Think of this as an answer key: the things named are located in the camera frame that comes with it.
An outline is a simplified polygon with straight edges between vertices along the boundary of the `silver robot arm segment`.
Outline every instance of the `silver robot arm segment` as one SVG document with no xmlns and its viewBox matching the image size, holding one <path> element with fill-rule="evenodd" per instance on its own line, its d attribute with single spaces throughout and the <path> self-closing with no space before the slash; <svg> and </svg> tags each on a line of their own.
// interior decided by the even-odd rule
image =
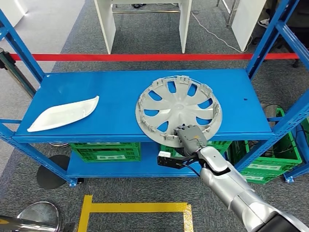
<svg viewBox="0 0 309 232">
<path fill-rule="evenodd" d="M 197 126 L 175 130 L 185 156 L 197 154 L 202 166 L 200 177 L 228 209 L 233 211 L 249 232 L 309 232 L 309 228 L 259 197 L 240 173 L 207 141 Z"/>
<path fill-rule="evenodd" d="M 218 150 L 209 146 L 199 150 L 197 154 L 200 159 L 206 161 L 204 167 L 200 170 L 201 180 L 216 193 L 228 209 L 234 212 L 247 231 L 262 231 L 263 226 L 277 215 L 286 220 L 286 225 L 284 226 L 286 228 L 290 223 L 296 227 L 296 231 L 309 231 L 301 221 L 279 211 L 259 197 L 245 178 L 225 160 Z M 283 230 L 277 228 L 271 231 Z"/>
</svg>

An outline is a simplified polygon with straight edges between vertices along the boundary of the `white table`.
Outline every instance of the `white table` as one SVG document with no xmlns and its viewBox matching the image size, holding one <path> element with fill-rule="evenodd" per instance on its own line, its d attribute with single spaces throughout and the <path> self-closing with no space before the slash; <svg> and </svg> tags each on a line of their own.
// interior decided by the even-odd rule
<svg viewBox="0 0 309 232">
<path fill-rule="evenodd" d="M 98 12 L 102 32 L 103 33 L 107 51 L 111 53 L 114 43 L 116 27 L 112 12 L 112 4 L 139 4 L 136 0 L 94 0 L 96 11 Z M 176 3 L 175 0 L 142 0 L 142 3 Z M 182 52 L 185 53 L 187 41 L 188 20 L 190 18 L 191 5 L 192 0 L 177 0 L 180 8 L 179 34 L 182 44 Z"/>
</svg>

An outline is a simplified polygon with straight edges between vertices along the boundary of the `black round base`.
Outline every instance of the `black round base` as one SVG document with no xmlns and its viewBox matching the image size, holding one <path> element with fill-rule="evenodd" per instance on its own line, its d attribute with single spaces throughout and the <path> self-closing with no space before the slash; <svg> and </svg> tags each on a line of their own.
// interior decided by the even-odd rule
<svg viewBox="0 0 309 232">
<path fill-rule="evenodd" d="M 69 157 L 65 155 L 55 155 L 50 157 L 49 159 L 64 170 L 67 170 L 69 163 Z M 63 178 L 59 177 L 42 165 L 41 165 L 36 173 L 36 181 L 43 189 L 56 189 L 66 183 L 66 181 Z"/>
</svg>

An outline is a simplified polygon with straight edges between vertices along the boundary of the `white cabinet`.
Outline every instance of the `white cabinet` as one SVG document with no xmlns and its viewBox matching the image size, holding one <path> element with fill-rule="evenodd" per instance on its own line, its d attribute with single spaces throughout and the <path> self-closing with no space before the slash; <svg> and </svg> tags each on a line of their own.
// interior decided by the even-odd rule
<svg viewBox="0 0 309 232">
<path fill-rule="evenodd" d="M 28 11 L 23 0 L 0 0 L 0 8 L 14 27 Z"/>
</svg>

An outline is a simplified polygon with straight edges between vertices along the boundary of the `red barrier tape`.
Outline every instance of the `red barrier tape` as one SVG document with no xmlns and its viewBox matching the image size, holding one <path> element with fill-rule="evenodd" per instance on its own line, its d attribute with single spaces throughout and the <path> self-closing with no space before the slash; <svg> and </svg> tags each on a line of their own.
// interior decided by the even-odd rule
<svg viewBox="0 0 309 232">
<path fill-rule="evenodd" d="M 252 54 L 32 54 L 36 61 L 197 61 L 248 60 Z M 21 60 L 11 54 L 14 60 Z M 295 53 L 270 53 L 265 59 L 298 59 Z"/>
</svg>

